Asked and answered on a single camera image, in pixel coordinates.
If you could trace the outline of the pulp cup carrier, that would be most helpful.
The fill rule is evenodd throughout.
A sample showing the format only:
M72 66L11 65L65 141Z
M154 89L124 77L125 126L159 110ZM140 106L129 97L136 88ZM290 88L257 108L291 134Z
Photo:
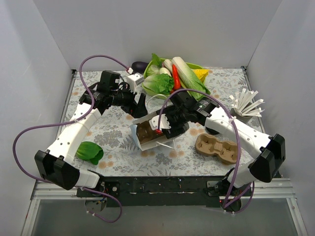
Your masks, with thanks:
M140 144L149 142L158 137L158 133L153 131L149 125L149 121L144 121L137 125L136 134Z

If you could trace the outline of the light blue paper bag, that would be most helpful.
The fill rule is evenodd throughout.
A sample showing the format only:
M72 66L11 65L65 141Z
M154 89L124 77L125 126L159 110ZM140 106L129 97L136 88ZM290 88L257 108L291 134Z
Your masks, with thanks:
M142 151L149 150L158 146L164 146L171 149L176 149L175 138L167 138L162 129L170 131L170 124L166 115L161 116L160 130L158 128L159 112L152 112L146 116L136 119L130 126L131 135L135 144Z

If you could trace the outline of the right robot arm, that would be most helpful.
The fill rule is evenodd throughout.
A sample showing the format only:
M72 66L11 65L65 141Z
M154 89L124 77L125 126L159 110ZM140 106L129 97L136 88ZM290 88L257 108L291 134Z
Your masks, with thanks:
M172 105L164 103L158 118L166 117L170 126L162 128L159 120L157 129L164 134L172 133L175 127L190 121L236 142L235 167L214 187L219 194L232 196L244 185L251 186L255 180L271 182L285 160L284 137L261 133L233 118L228 109L212 96L202 93L203 97L196 100L189 95L189 91L180 89L168 97Z

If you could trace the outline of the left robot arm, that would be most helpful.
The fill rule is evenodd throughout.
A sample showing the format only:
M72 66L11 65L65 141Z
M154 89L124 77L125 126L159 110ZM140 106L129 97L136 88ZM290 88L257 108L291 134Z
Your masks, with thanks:
M121 107L133 118L147 115L145 94L135 101L136 87L144 81L141 74L128 75L120 82L120 74L102 71L99 82L92 84L79 99L72 116L57 139L34 157L41 177L51 183L70 190L73 187L87 187L95 197L104 193L105 185L100 176L92 171L79 170L72 166L76 151L94 123L111 106Z

